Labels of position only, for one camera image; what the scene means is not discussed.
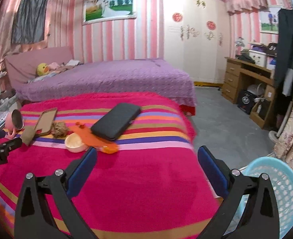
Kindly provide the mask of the purple bedspread bed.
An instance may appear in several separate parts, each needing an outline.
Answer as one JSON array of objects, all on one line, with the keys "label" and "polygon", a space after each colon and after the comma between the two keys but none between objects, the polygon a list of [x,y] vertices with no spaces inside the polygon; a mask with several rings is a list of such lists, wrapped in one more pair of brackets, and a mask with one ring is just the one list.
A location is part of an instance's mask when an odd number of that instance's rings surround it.
[{"label": "purple bedspread bed", "polygon": [[15,88],[22,100],[44,101],[82,93],[153,92],[195,107],[194,82],[162,59],[87,63]]}]

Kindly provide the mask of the brown paper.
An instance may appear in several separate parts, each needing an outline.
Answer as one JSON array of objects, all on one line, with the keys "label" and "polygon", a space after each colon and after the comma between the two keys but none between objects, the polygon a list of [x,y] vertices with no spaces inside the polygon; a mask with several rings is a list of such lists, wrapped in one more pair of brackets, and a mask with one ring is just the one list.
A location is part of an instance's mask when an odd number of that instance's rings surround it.
[{"label": "brown paper", "polygon": [[51,126],[51,135],[55,138],[65,138],[68,134],[68,127],[65,122],[53,122]]}]

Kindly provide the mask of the white storage box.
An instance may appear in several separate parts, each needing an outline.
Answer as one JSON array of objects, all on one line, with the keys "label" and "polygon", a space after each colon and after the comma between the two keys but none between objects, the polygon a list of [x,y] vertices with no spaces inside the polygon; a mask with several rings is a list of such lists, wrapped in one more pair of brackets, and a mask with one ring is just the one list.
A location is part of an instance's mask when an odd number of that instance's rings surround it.
[{"label": "white storage box", "polygon": [[249,56],[252,58],[256,65],[262,68],[266,67],[266,53],[256,50],[249,50]]}]

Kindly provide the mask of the black box under desk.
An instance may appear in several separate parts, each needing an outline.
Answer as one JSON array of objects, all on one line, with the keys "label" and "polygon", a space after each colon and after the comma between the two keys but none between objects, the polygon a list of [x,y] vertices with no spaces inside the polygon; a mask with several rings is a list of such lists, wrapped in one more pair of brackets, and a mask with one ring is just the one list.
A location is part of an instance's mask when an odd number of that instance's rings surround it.
[{"label": "black box under desk", "polygon": [[237,107],[249,115],[255,105],[256,98],[257,96],[253,93],[247,90],[241,90],[237,98]]}]

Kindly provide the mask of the striped pink blanket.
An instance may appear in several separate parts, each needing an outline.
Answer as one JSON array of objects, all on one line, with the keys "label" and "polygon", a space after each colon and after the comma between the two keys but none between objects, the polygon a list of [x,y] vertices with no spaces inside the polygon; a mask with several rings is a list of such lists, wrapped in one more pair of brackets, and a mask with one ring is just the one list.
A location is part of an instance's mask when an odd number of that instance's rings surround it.
[{"label": "striped pink blanket", "polygon": [[[196,238],[218,209],[198,163],[195,131],[179,105],[150,92],[88,93],[21,108],[25,128],[45,110],[72,130],[91,127],[112,108],[129,103],[141,113],[115,141],[118,151],[97,152],[97,162],[72,203],[98,238]],[[67,170],[84,153],[63,139],[35,138],[0,165],[0,229],[14,238],[15,210],[27,173],[49,176]]]}]

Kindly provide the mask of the dark grey window curtain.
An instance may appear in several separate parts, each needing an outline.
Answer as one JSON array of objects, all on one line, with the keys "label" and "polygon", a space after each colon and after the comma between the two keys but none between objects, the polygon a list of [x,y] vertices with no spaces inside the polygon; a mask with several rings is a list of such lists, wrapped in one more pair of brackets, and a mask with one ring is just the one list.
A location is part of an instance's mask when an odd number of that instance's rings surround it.
[{"label": "dark grey window curtain", "polygon": [[35,44],[44,40],[48,0],[21,0],[12,25],[12,44]]}]

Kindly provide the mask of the pink headboard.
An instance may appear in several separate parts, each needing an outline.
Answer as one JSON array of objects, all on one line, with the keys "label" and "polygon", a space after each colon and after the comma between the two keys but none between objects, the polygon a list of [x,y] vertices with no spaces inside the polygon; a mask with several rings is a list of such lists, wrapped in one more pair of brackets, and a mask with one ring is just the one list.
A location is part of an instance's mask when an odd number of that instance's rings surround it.
[{"label": "pink headboard", "polygon": [[68,46],[31,50],[5,57],[5,67],[12,88],[18,88],[28,80],[36,77],[36,69],[40,63],[62,64],[73,59],[74,55]]}]

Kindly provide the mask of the orange snack wrapper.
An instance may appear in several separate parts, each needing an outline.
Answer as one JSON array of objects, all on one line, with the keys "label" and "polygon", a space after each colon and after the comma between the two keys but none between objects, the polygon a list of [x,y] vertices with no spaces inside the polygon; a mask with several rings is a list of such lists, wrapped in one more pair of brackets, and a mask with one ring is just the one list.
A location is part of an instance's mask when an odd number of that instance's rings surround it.
[{"label": "orange snack wrapper", "polygon": [[68,129],[71,132],[76,133],[84,144],[93,147],[102,153],[114,154],[119,150],[118,144],[93,135],[91,129],[85,124],[76,122],[76,125],[69,126]]}]

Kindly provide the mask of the brown phone case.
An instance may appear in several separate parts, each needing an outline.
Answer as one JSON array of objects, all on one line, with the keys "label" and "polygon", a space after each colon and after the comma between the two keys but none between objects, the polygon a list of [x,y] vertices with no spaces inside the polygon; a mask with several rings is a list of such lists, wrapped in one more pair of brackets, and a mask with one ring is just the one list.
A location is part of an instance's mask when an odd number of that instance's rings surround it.
[{"label": "brown phone case", "polygon": [[35,127],[35,136],[48,135],[51,132],[52,123],[57,114],[57,107],[45,110],[41,113]]}]

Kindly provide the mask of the pink metal mug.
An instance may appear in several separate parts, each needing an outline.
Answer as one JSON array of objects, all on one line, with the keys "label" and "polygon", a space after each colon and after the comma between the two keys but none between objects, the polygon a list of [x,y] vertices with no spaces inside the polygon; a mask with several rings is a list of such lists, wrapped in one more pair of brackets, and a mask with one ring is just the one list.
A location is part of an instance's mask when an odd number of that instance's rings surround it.
[{"label": "pink metal mug", "polygon": [[7,129],[6,137],[13,139],[16,134],[24,127],[24,120],[19,110],[9,112],[5,118],[5,129]]}]

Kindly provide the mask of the black hanging coat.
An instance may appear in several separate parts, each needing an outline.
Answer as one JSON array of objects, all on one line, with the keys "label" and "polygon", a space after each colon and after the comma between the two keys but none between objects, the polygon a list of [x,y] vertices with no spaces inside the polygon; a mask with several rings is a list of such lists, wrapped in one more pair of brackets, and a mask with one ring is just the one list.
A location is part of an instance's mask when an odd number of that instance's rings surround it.
[{"label": "black hanging coat", "polygon": [[278,12],[278,43],[273,84],[278,87],[288,69],[293,69],[293,10],[281,9]]}]

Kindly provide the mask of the framed wedding photo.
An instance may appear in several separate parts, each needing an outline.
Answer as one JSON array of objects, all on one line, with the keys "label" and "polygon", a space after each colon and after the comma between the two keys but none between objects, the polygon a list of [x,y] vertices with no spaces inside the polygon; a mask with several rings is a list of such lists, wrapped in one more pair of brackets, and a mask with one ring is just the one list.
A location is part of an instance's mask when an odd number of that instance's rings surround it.
[{"label": "framed wedding photo", "polygon": [[82,24],[135,19],[136,0],[85,0]]}]

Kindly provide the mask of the light blue trash basket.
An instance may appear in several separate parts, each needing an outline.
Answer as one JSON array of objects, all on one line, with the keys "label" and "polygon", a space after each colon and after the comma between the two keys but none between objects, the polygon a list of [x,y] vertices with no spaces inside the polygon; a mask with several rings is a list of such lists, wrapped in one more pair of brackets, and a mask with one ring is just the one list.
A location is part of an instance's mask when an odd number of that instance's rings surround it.
[{"label": "light blue trash basket", "polygon": [[240,171],[231,169],[230,181],[242,179],[239,204],[226,235],[283,238],[293,227],[293,170],[272,157],[261,157]]}]

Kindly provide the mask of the small framed photo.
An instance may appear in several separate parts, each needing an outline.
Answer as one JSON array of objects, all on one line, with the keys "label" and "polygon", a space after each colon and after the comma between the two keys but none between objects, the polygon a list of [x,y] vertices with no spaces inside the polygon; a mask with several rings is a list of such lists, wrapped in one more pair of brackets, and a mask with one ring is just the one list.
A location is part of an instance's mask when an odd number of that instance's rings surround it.
[{"label": "small framed photo", "polygon": [[259,11],[260,33],[278,34],[278,12],[282,8],[281,5],[270,5]]}]

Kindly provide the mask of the wooden desk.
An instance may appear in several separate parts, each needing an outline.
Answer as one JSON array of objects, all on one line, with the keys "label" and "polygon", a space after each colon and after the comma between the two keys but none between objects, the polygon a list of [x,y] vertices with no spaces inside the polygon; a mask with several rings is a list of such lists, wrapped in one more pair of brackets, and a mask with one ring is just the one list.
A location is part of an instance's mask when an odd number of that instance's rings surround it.
[{"label": "wooden desk", "polygon": [[260,111],[257,110],[260,103],[255,103],[250,113],[250,119],[261,129],[268,129],[271,126],[276,98],[276,88],[273,86],[271,71],[239,59],[226,58],[226,70],[222,86],[222,96],[225,99],[235,104],[238,102],[239,93],[242,90],[246,90],[251,85],[259,84],[265,86],[262,98],[266,99],[269,104],[265,116],[261,117]]}]

